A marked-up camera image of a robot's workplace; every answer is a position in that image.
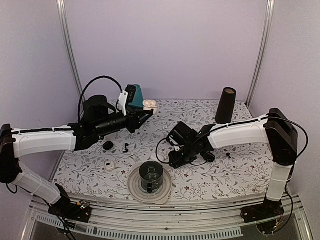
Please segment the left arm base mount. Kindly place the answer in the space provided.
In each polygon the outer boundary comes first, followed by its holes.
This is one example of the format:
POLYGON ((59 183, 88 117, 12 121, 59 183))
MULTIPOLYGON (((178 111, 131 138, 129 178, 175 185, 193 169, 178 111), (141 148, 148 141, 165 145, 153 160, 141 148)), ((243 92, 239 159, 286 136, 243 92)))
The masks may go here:
POLYGON ((60 218, 88 223, 92 213, 90 204, 90 202, 84 200, 72 203, 69 199, 61 198, 55 204, 50 205, 48 213, 60 218))

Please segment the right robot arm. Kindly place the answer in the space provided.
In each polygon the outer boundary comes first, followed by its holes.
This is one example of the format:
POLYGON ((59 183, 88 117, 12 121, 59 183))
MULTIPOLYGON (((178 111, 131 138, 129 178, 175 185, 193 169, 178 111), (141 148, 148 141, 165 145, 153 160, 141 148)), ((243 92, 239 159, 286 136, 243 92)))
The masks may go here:
POLYGON ((213 158, 212 151, 243 144, 267 144, 273 158, 273 167, 265 202, 259 206, 262 218, 269 218, 278 210, 290 173, 298 158, 298 132, 278 108, 251 120, 235 123, 208 124, 200 131, 179 122, 166 140, 179 146, 168 154, 168 164, 177 169, 190 164, 201 155, 213 158))

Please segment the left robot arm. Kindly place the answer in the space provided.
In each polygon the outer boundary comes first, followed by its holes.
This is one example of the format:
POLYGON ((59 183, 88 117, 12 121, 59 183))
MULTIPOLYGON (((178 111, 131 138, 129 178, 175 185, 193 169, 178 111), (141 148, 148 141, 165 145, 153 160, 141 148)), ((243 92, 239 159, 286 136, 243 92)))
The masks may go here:
POLYGON ((61 127, 22 130, 4 124, 0 129, 0 182, 23 188, 45 200, 63 217, 70 217, 74 205, 63 187, 43 179, 20 163, 19 158, 51 151, 87 150, 122 129, 133 134, 157 107, 154 100, 143 100, 141 107, 132 106, 132 101, 133 97, 123 92, 115 108, 106 96, 94 95, 84 102, 79 122, 61 127))

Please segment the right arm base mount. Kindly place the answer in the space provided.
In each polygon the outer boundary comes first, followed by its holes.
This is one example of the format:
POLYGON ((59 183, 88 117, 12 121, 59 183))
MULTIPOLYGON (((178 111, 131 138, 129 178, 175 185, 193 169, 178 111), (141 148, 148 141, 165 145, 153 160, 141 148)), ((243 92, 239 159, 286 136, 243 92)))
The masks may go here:
POLYGON ((245 223, 262 221, 275 218, 285 213, 281 201, 263 202, 261 204, 243 207, 240 212, 241 218, 245 223))

